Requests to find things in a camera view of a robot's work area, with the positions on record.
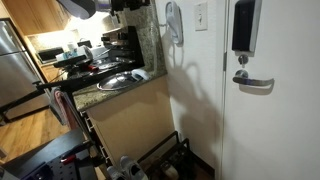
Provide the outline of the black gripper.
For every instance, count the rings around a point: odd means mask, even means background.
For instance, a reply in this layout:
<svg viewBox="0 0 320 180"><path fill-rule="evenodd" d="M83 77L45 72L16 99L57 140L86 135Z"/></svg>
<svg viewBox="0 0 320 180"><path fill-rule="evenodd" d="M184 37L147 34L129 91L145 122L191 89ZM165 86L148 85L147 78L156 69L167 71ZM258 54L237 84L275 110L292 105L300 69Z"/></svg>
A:
<svg viewBox="0 0 320 180"><path fill-rule="evenodd" d="M148 6L150 0L111 0L111 14L123 11L125 8L137 10L142 6Z"/></svg>

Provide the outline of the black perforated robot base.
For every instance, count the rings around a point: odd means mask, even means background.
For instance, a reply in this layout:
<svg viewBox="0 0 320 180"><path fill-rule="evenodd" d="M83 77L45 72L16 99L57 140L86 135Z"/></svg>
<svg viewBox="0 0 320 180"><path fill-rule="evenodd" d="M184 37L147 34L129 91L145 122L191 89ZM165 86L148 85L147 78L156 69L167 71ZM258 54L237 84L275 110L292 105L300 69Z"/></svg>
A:
<svg viewBox="0 0 320 180"><path fill-rule="evenodd" d="M62 157L84 142L80 129L75 129L45 143L1 166L0 180L97 180L87 149L62 163Z"/></svg>

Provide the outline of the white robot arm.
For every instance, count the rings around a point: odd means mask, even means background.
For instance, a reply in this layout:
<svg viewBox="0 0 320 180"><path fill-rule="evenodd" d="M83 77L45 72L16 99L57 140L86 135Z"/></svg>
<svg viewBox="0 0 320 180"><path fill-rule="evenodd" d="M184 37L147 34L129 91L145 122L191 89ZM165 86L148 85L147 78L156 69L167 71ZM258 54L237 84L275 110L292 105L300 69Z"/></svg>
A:
<svg viewBox="0 0 320 180"><path fill-rule="evenodd" d="M151 0L56 0L72 16L86 20L96 12L123 11L125 8L137 10L142 6L148 6Z"/></svg>

